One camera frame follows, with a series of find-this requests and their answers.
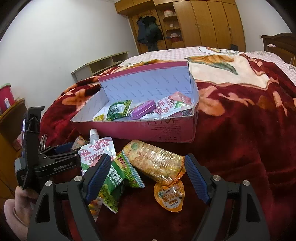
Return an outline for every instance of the cardboard box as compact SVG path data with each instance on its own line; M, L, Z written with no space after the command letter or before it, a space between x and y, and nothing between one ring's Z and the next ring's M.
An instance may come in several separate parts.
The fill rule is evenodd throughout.
M100 137L138 139L159 142L193 142L198 116L199 92L189 72L187 61L149 64L100 78L102 89L71 119L82 135L96 128ZM92 121L97 112L110 104L132 99L141 103L160 100L180 91L191 98L194 112L191 116L155 121Z

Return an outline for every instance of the green package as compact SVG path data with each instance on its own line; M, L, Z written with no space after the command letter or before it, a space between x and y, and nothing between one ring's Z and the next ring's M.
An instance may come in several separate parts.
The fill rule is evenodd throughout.
M144 188L145 184L142 182L136 169L131 165L128 158L125 156L124 152L120 152L114 159L114 162L120 167L124 172L126 179L128 180L128 185L132 188Z
M107 121L112 121L122 117L126 117L131 106L132 100L124 100L113 103L107 113Z
M133 168L124 153L120 152L112 161L111 169L98 195L99 198L103 199L103 203L114 213L118 212L118 201L123 193L125 184L133 188L145 187L136 169Z
M123 192L123 180L125 178L126 176L121 168L115 161L112 161L111 169L100 190L99 197L103 199L103 203L114 213L118 212L118 201Z

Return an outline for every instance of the floral blanket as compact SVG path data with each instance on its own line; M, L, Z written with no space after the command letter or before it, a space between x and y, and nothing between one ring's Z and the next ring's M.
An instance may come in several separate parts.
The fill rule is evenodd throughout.
M190 56L190 71L200 91L199 116L193 143L151 144L179 155L193 153L201 165L226 181L249 180L260 200L272 240L293 237L296 216L296 87L275 63L239 55ZM133 65L159 62L152 60ZM112 68L102 75L120 71ZM41 135L47 145L74 141L71 118L99 89L100 76L67 90L46 111ZM116 151L129 140L114 139ZM97 225L107 241L191 240L206 206L198 200L187 175L180 213L163 209L153 196L155 182L127 189L119 212L102 207Z

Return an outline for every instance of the white wall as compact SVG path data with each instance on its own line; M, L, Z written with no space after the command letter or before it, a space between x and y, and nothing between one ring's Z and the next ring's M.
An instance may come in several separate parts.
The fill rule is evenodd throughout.
M80 66L115 53L137 55L128 19L102 0L33 0L0 41L0 85L47 109Z
M235 0L242 19L247 52L264 50L259 35L291 33L278 12L265 0Z

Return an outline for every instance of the purple tin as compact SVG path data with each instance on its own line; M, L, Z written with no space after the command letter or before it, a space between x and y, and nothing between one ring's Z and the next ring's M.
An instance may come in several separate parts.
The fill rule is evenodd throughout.
M137 120L143 117L148 113L152 113L152 111L156 108L156 103L154 100L148 100L143 104L135 107L130 113L129 116L132 120Z

